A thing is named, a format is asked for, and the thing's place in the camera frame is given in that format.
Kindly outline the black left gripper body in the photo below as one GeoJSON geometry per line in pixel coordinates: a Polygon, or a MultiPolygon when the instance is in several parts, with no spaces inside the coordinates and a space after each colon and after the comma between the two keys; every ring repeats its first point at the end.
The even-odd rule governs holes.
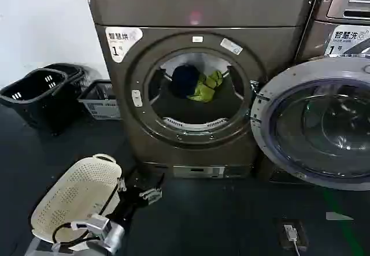
{"type": "Polygon", "coordinates": [[[106,217],[116,224],[130,224],[135,212],[145,207],[145,200],[140,196],[142,192],[139,187],[127,187],[125,191],[119,191],[119,204],[106,217]]]}

